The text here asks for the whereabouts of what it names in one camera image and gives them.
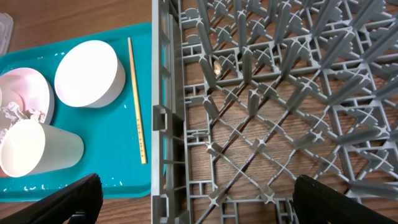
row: wooden table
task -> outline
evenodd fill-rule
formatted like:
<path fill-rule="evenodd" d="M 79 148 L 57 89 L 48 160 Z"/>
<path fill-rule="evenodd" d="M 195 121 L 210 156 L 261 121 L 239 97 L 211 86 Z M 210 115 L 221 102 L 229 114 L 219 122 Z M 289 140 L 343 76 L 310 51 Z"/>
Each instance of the wooden table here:
<path fill-rule="evenodd" d="M 194 0 L 184 2 L 184 9 L 196 6 Z M 101 31 L 106 31 L 118 27 L 128 26 L 131 24 L 137 24 L 140 22 L 151 21 L 151 1 L 150 0 L 2 0 L 0 2 L 0 12 L 6 12 L 14 18 L 14 32 L 12 34 L 11 44 L 9 51 L 15 51 L 20 49 L 26 49 L 29 47 L 35 47 L 38 45 L 49 44 L 52 42 L 58 42 L 61 40 L 67 40 L 82 35 L 94 34 Z M 201 70 L 196 65 L 187 66 L 187 83 L 198 83 L 203 81 L 203 75 Z M 282 85 L 278 88 L 278 92 L 281 97 L 289 96 L 292 89 L 289 89 Z M 243 94 L 242 99 L 247 99 L 247 95 Z M 216 103 L 222 103 L 222 99 L 215 99 Z M 304 108 L 313 108 L 313 102 L 308 101 L 303 104 Z M 276 106 L 266 106 L 264 113 L 272 114 L 280 113 Z M 204 110 L 190 110 L 190 123 L 192 128 L 197 128 L 206 124 L 202 119 Z M 229 119 L 230 122 L 240 122 L 240 115 L 238 110 L 236 113 L 225 114 L 224 118 Z M 291 126 L 290 131 L 297 131 L 300 129 L 301 122 L 296 120 L 287 120 L 286 126 Z M 257 133 L 263 131 L 264 126 L 259 126 L 256 123 L 251 124 L 244 131 L 244 134 L 251 131 L 252 135 L 248 136 L 256 137 Z M 225 133 L 222 127 L 215 127 L 215 141 L 225 139 Z M 298 135 L 295 133 L 289 133 L 291 136 Z M 233 151 L 229 156 L 239 160 L 240 157 L 245 158 L 244 148 L 247 147 L 241 142 L 237 141 L 235 144 L 235 153 Z M 283 143 L 282 139 L 275 139 L 274 147 L 290 147 Z M 203 151 L 193 149 L 193 176 L 196 179 L 208 179 L 209 170 L 204 164 L 209 164 L 208 155 L 202 154 Z M 285 154 L 275 155 L 276 157 L 283 157 Z M 261 162 L 254 161 L 257 163 L 255 166 L 262 166 Z M 221 164 L 222 167 L 228 167 L 228 164 Z M 312 162 L 297 161 L 294 163 L 296 169 L 300 169 L 301 172 L 306 169 L 312 168 Z M 220 169 L 219 174 L 230 176 L 230 169 Z M 221 177 L 218 181 L 228 181 Z M 335 179 L 330 177 L 326 179 L 329 185 L 338 187 L 338 183 Z M 279 193 L 290 192 L 292 190 L 291 183 L 286 182 L 276 183 L 279 187 Z M 245 181 L 238 182 L 236 186 L 231 189 L 231 194 L 244 195 L 252 194 L 254 191 L 251 185 Z M 398 203 L 392 200 L 386 199 L 371 199 L 365 200 L 364 204 L 377 212 L 398 220 L 398 214 L 396 210 Z M 0 203 L 0 218 L 6 217 L 12 213 L 15 213 L 30 203 Z M 195 216 L 201 215 L 208 206 L 207 202 L 198 202 L 195 204 Z M 270 218 L 274 216 L 273 210 L 270 210 L 269 206 L 262 205 L 247 205 L 244 207 L 242 212 L 239 213 L 239 221 L 241 223 L 274 223 L 275 219 Z M 212 223 L 219 223 L 218 212 L 212 212 L 208 217 L 207 221 Z M 146 196 L 139 199 L 118 199 L 118 200 L 105 200 L 102 206 L 101 213 L 97 223 L 150 223 L 150 197 Z"/>

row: dish rack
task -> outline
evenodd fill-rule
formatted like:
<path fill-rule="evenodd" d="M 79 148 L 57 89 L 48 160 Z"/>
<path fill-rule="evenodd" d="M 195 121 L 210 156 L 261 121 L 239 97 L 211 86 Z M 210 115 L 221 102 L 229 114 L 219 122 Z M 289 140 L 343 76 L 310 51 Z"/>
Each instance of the dish rack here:
<path fill-rule="evenodd" d="M 275 206 L 279 223 L 298 223 L 291 192 L 273 186 L 282 176 L 294 184 L 308 175 L 298 168 L 298 155 L 316 164 L 314 179 L 332 175 L 345 184 L 342 193 L 359 203 L 396 199 L 398 22 L 385 10 L 398 1 L 197 0 L 197 8 L 184 11 L 182 4 L 152 1 L 153 223 L 202 223 L 216 208 L 217 222 L 238 223 L 238 207 L 250 203 Z M 201 69 L 201 83 L 187 83 L 188 65 Z M 287 86 L 290 92 L 279 91 Z M 192 106 L 206 112 L 204 128 L 191 128 Z M 227 121 L 238 117 L 225 118 L 233 106 L 246 114 Z M 302 123 L 296 132 L 284 125 L 290 117 Z M 353 120 L 348 127 L 341 122 L 347 119 Z M 245 134 L 253 120 L 267 131 Z M 275 148 L 271 138 L 288 144 Z M 246 145 L 239 151 L 248 155 L 242 162 L 229 153 L 235 141 Z M 192 156 L 198 146 L 201 153 Z M 286 150 L 281 159 L 278 152 Z M 193 178 L 192 161 L 199 155 L 209 164 L 207 179 Z M 275 171 L 255 167 L 256 159 Z M 224 181 L 220 163 L 232 172 Z M 250 168 L 268 180 L 257 181 Z M 239 179 L 254 186 L 255 195 L 232 197 Z M 199 198 L 209 204 L 194 214 Z"/>

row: teal tray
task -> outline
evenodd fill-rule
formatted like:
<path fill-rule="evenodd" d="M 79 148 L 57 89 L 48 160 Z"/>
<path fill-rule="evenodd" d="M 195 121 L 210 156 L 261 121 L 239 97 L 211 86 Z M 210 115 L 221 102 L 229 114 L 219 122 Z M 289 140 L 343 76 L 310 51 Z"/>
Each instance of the teal tray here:
<path fill-rule="evenodd" d="M 131 37 L 136 64 L 139 99 L 148 164 L 140 159 L 129 50 Z M 54 77 L 61 59 L 74 46 L 87 40 L 102 40 L 116 51 L 126 71 L 120 96 L 99 109 L 72 108 L 56 96 L 51 125 L 79 135 L 85 144 L 81 161 L 67 169 L 21 178 L 0 178 L 0 202 L 40 200 L 74 181 L 97 173 L 104 198 L 136 198 L 150 194 L 151 154 L 151 24 L 138 24 L 77 39 L 6 54 L 0 58 L 4 74 L 20 67 L 41 72 L 54 90 Z"/>

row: plastic container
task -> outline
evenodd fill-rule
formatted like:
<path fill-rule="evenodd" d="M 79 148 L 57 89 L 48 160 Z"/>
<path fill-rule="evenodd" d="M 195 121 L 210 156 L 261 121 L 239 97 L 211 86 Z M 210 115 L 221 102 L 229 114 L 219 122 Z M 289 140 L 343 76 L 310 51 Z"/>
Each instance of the plastic container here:
<path fill-rule="evenodd" d="M 55 74 L 55 92 L 68 106 L 100 108 L 122 92 L 126 73 L 106 42 L 89 40 L 71 49 Z"/>
<path fill-rule="evenodd" d="M 83 152 L 78 135 L 27 119 L 7 132 L 0 164 L 8 176 L 22 177 L 74 166 Z"/>
<path fill-rule="evenodd" d="M 0 56 L 7 52 L 13 27 L 12 17 L 7 13 L 0 13 Z"/>

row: white plate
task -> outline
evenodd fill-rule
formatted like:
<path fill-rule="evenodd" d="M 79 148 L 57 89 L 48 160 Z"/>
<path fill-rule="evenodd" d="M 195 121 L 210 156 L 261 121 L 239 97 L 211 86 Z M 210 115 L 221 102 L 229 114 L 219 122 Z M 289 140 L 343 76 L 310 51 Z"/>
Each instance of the white plate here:
<path fill-rule="evenodd" d="M 43 75 L 32 68 L 17 68 L 0 76 L 0 85 L 18 93 L 24 110 L 45 113 L 44 124 L 50 124 L 54 113 L 54 92 Z"/>

